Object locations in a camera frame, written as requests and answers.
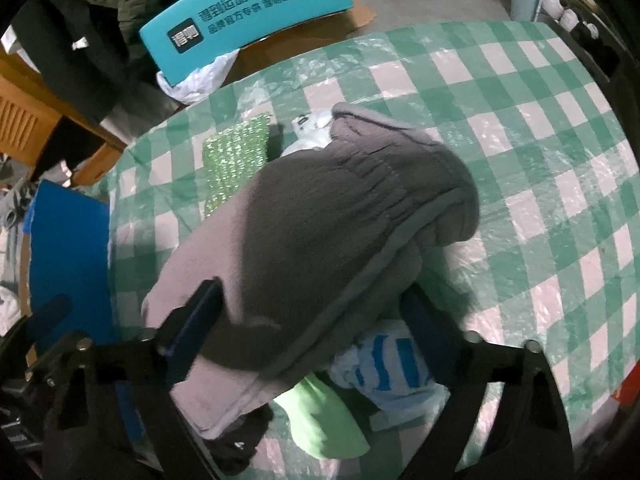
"metal bolt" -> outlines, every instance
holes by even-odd
[[[482,342],[482,336],[478,332],[475,332],[474,330],[468,330],[467,332],[465,332],[465,339],[469,343],[474,343],[474,344],[478,344]]]
[[[156,336],[157,330],[155,328],[144,328],[138,335],[140,341],[151,341]]]
[[[533,352],[534,354],[539,354],[540,352],[542,352],[542,346],[540,345],[540,343],[537,341],[533,341],[533,339],[527,341],[524,346],[527,350],[529,350],[529,352]]]
[[[79,351],[84,352],[89,348],[91,348],[93,345],[94,345],[94,342],[91,340],[91,338],[83,337],[80,341],[76,343],[76,348]]]

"green checkered tablecloth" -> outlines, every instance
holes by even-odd
[[[487,340],[543,343],[572,430],[640,357],[640,176],[609,104],[568,47],[535,23],[444,23],[344,41],[262,70],[172,117],[130,146],[100,183],[110,194],[114,314],[124,336],[171,252],[202,220],[202,141],[270,112],[291,120],[348,101],[441,139],[478,183],[481,224],[425,254],[436,304]],[[277,412],[241,479],[391,480],[444,401],[422,419],[367,435],[359,460],[318,461]],[[492,423],[482,408],[466,459]]]

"cardboard box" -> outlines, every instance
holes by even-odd
[[[224,84],[299,54],[346,40],[349,34],[372,22],[375,17],[373,10],[360,0],[353,0],[353,8],[346,12],[309,20],[255,41],[240,50]]]
[[[140,30],[171,85],[259,38],[349,9],[352,0],[179,0]]]

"green mesh pad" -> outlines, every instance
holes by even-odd
[[[204,215],[226,202],[267,162],[270,115],[261,114],[213,134],[202,144],[208,197]]]

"black logo square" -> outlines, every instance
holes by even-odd
[[[184,54],[191,47],[204,41],[204,36],[192,18],[176,25],[167,33],[167,36],[179,54]]]

